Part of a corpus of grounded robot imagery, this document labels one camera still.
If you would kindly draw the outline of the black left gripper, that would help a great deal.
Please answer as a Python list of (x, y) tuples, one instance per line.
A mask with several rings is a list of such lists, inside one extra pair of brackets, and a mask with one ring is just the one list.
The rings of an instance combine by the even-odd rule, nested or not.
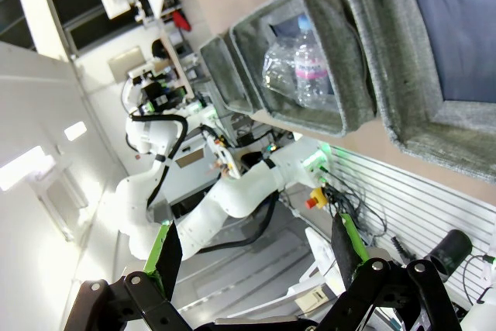
[(159, 81), (144, 85), (141, 90), (140, 113), (162, 113), (177, 107), (177, 96)]

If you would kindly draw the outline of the white plastic stand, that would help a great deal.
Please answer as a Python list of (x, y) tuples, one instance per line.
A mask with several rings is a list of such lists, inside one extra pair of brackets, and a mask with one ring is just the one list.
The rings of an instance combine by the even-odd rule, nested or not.
[(312, 227), (307, 227), (305, 229), (305, 235), (315, 258), (319, 273), (324, 277), (328, 287), (336, 295), (340, 294), (344, 289), (343, 282), (329, 241), (323, 238)]

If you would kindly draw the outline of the ceiling light panel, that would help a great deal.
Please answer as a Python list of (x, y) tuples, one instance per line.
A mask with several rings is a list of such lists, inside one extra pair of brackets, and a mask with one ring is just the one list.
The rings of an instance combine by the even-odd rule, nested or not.
[(8, 191), (31, 174), (44, 175), (55, 165), (54, 158), (36, 146), (0, 167), (0, 189)]
[(76, 122), (75, 124), (67, 127), (64, 134), (68, 141), (75, 141), (78, 137), (87, 132), (87, 127), (83, 121)]

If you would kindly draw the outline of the clear water bottle pink label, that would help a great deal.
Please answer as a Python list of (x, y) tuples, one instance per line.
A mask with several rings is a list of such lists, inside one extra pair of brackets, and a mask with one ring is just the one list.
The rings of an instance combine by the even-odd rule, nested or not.
[(312, 25), (308, 17), (298, 17), (299, 34), (294, 46), (294, 74), (297, 98), (301, 106), (309, 109), (327, 109), (332, 97), (332, 86)]

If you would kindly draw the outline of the white control box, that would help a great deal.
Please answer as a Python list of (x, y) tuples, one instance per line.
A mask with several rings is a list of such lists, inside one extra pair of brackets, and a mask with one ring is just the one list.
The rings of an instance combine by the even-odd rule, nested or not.
[(201, 133), (205, 138), (206, 145), (215, 156), (214, 168), (218, 168), (222, 177), (234, 179), (241, 178), (241, 171), (236, 163), (235, 157), (226, 143), (217, 135), (215, 130), (203, 126)]

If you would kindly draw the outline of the grey fabric basket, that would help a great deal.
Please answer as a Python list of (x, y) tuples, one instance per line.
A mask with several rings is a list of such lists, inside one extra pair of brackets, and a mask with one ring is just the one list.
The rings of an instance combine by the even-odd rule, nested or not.
[(443, 98), (416, 0), (349, 0), (378, 110), (402, 152), (496, 184), (496, 103)]
[[(301, 106), (262, 82), (264, 54), (279, 37), (294, 40), (298, 17), (308, 17), (332, 86), (327, 109)], [(270, 0), (229, 30), (236, 52), (257, 93), (261, 108), (272, 118), (298, 128), (345, 136), (374, 117), (367, 83), (367, 63), (347, 0)]]
[(200, 47), (199, 53), (227, 109), (245, 115), (261, 109), (229, 32), (212, 37)]

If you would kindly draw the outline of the grey metal equipment rack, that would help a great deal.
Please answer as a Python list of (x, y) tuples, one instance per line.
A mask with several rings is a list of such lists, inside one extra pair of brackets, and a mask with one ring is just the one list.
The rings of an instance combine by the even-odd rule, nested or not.
[(247, 147), (267, 136), (272, 127), (253, 120), (250, 116), (227, 109), (214, 109), (212, 122), (215, 131), (222, 135), (231, 147)]

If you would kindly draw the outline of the black cylinder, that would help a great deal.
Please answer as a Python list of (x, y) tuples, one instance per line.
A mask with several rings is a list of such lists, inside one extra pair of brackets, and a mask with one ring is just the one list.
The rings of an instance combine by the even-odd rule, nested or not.
[(448, 278), (471, 255), (472, 248), (472, 242), (466, 233), (452, 229), (425, 258), (433, 263), (443, 278)]

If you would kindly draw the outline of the slotted aluminium mounting panel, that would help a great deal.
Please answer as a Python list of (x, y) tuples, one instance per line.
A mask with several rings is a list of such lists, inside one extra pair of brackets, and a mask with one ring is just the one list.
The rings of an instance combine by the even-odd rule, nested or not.
[(465, 260), (446, 287), (455, 302), (467, 307), (487, 283), (480, 256), (496, 243), (496, 207), (397, 167), (330, 145), (329, 182), (342, 191), (358, 214), (359, 226), (374, 243), (398, 256), (396, 237), (405, 250), (424, 257), (452, 229), (472, 242)]

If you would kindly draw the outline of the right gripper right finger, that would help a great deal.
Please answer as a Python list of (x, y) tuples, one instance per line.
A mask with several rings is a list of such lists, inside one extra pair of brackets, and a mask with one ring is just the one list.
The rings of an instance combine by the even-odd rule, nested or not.
[(376, 308), (396, 311), (406, 331), (462, 331), (435, 265), (414, 260), (399, 267), (391, 260), (362, 260), (353, 247), (344, 214), (332, 218), (331, 247), (336, 263), (355, 271), (342, 275), (346, 290), (317, 331), (362, 331)]

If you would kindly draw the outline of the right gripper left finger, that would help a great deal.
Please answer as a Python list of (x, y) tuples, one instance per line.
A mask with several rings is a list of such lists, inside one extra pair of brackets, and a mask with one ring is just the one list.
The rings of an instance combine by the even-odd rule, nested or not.
[(73, 304), (73, 331), (124, 331), (142, 319), (150, 331), (192, 331), (171, 304), (181, 265), (181, 242), (174, 223), (161, 226), (142, 271), (109, 284), (81, 284)]

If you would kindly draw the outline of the yellow red emergency stop button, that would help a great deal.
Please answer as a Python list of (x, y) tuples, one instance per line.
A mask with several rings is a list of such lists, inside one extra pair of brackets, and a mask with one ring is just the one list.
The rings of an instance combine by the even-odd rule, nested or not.
[(314, 188), (309, 198), (305, 201), (305, 206), (307, 209), (318, 208), (322, 209), (325, 205), (327, 205), (328, 199), (323, 191), (322, 187)]

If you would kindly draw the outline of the small red object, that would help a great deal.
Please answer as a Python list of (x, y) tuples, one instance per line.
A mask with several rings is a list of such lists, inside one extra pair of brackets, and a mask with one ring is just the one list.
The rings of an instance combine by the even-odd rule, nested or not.
[(186, 32), (191, 32), (192, 30), (191, 24), (189, 23), (187, 17), (181, 10), (174, 10), (172, 12), (172, 19), (174, 25), (178, 29), (184, 30)]

